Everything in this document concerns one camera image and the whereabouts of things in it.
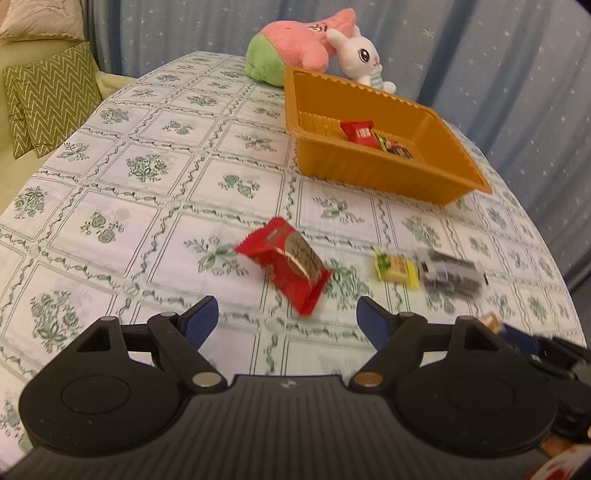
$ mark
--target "beige sofa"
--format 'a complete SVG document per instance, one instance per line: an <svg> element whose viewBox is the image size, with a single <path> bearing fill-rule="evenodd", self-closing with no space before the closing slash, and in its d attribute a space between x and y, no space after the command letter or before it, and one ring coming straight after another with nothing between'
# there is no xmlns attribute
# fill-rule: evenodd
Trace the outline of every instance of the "beige sofa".
<svg viewBox="0 0 591 480"><path fill-rule="evenodd" d="M0 212L3 212L18 194L28 178L49 158L51 153L37 158L34 150L15 160L12 154L12 137L8 127L8 112L2 70L13 65L46 59L78 42L69 40L30 40L8 42L0 40ZM115 93L134 79L104 73L96 68L96 83L103 99Z"/></svg>

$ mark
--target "pink plush toy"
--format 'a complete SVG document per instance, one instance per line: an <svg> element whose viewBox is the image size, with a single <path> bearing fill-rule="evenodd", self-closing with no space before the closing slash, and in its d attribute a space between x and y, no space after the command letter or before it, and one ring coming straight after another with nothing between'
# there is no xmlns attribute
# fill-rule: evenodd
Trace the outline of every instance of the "pink plush toy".
<svg viewBox="0 0 591 480"><path fill-rule="evenodd" d="M354 27L355 10L352 8L345 8L319 22L272 22L252 37L246 51L244 72L255 80L278 87L283 87L286 65L324 72L329 66L329 58L336 53L326 38L326 31L334 28L351 37Z"/></svg>

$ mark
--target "plush toy eye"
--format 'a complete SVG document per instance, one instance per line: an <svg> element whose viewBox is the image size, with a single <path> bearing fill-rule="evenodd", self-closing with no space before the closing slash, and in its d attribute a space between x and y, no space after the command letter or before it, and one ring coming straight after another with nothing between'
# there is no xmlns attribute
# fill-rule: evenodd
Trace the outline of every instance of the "plush toy eye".
<svg viewBox="0 0 591 480"><path fill-rule="evenodd" d="M360 49L359 58L363 63L369 62L369 52L365 48Z"/></svg>

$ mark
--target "red snack package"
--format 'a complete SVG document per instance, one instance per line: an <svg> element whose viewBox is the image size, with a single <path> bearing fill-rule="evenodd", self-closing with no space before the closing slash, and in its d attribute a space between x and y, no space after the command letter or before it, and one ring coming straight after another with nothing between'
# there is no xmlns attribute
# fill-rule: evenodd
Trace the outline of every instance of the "red snack package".
<svg viewBox="0 0 591 480"><path fill-rule="evenodd" d="M374 123L369 120L367 122L341 122L340 128L350 142L366 147L381 148L378 141L374 137L372 128Z"/></svg>
<svg viewBox="0 0 591 480"><path fill-rule="evenodd" d="M234 251L258 263L300 315L312 313L332 275L300 233L279 217L250 233Z"/></svg>

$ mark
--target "table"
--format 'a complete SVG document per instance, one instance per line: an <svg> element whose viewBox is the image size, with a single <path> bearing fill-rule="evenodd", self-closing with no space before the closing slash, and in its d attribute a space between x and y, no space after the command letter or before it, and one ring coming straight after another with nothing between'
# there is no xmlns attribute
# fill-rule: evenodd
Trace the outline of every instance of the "table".
<svg viewBox="0 0 591 480"><path fill-rule="evenodd" d="M23 386L105 314L141 323L215 295L219 325L201 353L229 379L338 373L347 381L373 354L356 325L361 295L439 323L493 311L527 332L584 343L540 234L457 128L493 195L441 208L309 178L284 128L282 90L242 72L241 57L197 52L145 75L104 101L0 217L4 467L30 448L16 411ZM305 319L231 250L275 215L334 270ZM490 286L468 302L381 283L374 246L477 261Z"/></svg>

